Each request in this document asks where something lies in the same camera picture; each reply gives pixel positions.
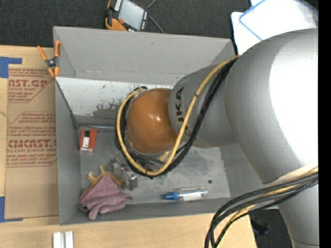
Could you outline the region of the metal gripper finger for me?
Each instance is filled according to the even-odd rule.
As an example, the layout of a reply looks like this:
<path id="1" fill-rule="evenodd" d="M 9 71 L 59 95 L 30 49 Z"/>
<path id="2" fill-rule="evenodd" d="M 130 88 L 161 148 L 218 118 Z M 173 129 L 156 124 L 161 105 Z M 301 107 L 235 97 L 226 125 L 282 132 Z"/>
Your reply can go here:
<path id="1" fill-rule="evenodd" d="M 124 189 L 133 191 L 138 186 L 138 175 L 131 170 L 123 172 L 123 180 L 122 187 Z"/>
<path id="2" fill-rule="evenodd" d="M 129 166 L 126 161 L 123 161 L 121 159 L 116 159 L 112 163 L 112 171 L 114 174 L 128 174 Z"/>

